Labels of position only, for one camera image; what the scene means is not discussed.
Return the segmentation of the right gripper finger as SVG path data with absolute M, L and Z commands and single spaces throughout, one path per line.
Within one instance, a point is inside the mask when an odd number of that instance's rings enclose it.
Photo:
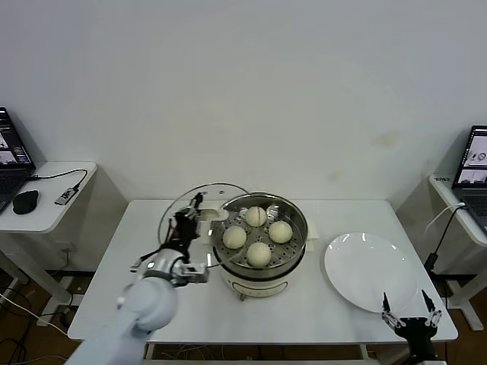
M 442 312 L 440 309 L 436 309 L 433 300 L 429 297 L 429 295 L 427 295 L 424 290 L 422 290 L 422 296 L 428 310 L 428 317 L 425 321 L 425 325 L 430 328 L 437 328 L 438 323 L 440 322 L 440 319 L 442 317 Z
M 397 317 L 390 308 L 390 303 L 387 298 L 387 294 L 383 292 L 383 301 L 382 301 L 382 314 L 381 318 L 390 328 L 402 328 L 405 327 L 406 324 L 402 321 L 399 317 Z

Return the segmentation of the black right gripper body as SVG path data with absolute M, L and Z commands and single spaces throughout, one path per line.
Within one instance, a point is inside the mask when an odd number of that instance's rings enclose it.
M 393 327 L 395 334 L 406 339 L 409 347 L 409 356 L 404 364 L 436 360 L 436 352 L 431 342 L 436 335 L 436 327 L 426 325 L 426 322 L 425 317 L 401 318 L 400 323 Z

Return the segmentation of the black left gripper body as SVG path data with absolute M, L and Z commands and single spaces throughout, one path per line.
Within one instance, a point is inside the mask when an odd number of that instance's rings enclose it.
M 173 243 L 178 249 L 188 249 L 191 242 L 199 237 L 199 215 L 176 213 Z

